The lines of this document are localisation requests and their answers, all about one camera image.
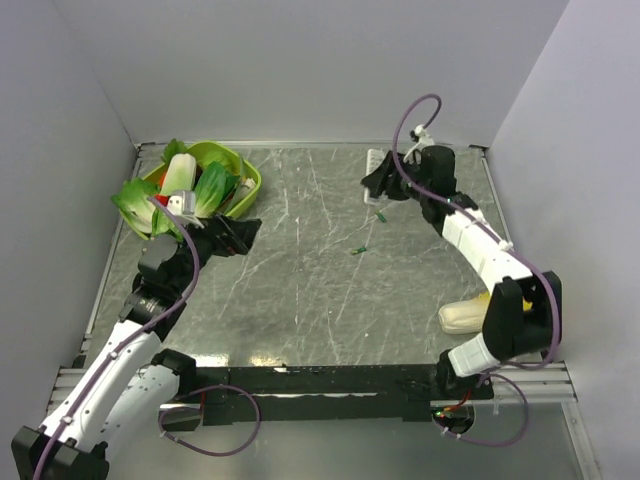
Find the yellow napa cabbage toy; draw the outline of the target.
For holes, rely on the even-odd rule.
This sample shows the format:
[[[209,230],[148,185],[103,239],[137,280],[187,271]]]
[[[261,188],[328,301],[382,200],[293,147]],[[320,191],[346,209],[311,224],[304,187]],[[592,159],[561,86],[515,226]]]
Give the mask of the yellow napa cabbage toy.
[[[451,335],[479,333],[488,310],[490,295],[483,293],[475,298],[443,305],[438,312],[442,330]]]

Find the green bok choy right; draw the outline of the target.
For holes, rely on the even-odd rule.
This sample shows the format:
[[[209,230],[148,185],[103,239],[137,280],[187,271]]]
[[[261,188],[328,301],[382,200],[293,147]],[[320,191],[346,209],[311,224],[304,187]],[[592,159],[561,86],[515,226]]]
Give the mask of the green bok choy right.
[[[236,188],[239,179],[220,162],[210,163],[195,186],[195,216],[211,217]]]

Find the green plastic basket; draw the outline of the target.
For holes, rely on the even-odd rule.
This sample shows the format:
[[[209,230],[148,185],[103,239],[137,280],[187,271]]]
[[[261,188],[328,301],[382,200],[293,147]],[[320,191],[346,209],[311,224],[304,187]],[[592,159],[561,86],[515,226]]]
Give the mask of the green plastic basket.
[[[236,151],[213,141],[202,141],[187,147],[173,139],[165,148],[165,153],[188,153],[198,164],[198,178],[213,161],[223,165],[229,176],[236,177],[234,183],[227,184],[227,193],[221,199],[216,213],[233,219],[239,218],[254,203],[262,185],[262,177],[257,168]]]

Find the green lettuce leaf left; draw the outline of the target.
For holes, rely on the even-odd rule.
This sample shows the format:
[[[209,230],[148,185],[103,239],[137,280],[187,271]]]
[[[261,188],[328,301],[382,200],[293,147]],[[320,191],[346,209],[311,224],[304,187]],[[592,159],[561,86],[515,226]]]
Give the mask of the green lettuce leaf left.
[[[152,217],[156,209],[148,198],[158,193],[157,184],[136,177],[125,181],[120,191],[111,196],[111,201],[129,227],[147,238],[152,232]]]

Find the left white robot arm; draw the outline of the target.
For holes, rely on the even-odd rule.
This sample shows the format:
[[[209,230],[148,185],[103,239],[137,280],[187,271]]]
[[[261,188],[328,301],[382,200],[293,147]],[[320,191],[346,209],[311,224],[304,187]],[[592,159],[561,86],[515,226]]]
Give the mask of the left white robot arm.
[[[138,274],[103,349],[66,399],[11,450],[22,479],[104,479],[117,439],[167,400],[184,402],[198,387],[195,360],[163,349],[213,256],[247,254],[262,223],[216,215],[183,240],[147,242]]]

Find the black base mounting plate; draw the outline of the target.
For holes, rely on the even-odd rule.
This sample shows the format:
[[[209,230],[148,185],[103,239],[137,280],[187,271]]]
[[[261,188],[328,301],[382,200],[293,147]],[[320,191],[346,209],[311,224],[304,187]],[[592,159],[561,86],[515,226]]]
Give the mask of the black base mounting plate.
[[[238,422],[396,418],[429,422],[432,409],[491,400],[489,381],[452,380],[434,364],[199,367],[174,405],[203,408],[205,426]]]

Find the long white green cabbage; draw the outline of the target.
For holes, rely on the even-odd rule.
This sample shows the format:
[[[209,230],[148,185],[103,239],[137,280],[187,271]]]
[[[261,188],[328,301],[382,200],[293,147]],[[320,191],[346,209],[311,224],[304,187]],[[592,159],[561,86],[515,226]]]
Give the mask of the long white green cabbage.
[[[175,191],[191,191],[195,186],[196,159],[189,153],[174,155],[168,165],[160,194],[171,196]]]

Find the beige remote control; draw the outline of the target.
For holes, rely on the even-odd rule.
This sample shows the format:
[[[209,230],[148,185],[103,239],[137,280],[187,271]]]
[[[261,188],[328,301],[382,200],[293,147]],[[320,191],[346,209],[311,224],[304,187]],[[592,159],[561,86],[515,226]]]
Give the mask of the beige remote control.
[[[373,173],[384,161],[386,153],[380,149],[369,149],[366,154],[366,167],[365,175],[368,176]],[[378,206],[381,203],[380,198],[374,198],[371,196],[370,189],[364,188],[363,200],[366,205]]]

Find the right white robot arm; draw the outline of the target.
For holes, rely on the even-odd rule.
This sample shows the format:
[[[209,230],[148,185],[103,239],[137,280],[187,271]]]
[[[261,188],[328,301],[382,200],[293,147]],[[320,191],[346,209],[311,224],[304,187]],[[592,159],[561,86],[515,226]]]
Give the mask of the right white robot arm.
[[[361,181],[368,199],[415,200],[436,233],[467,260],[489,293],[480,330],[443,352],[438,390],[459,398],[481,374],[534,352],[554,354],[562,338],[559,277],[518,259],[480,207],[457,188],[452,149],[431,145],[406,155],[371,149]]]

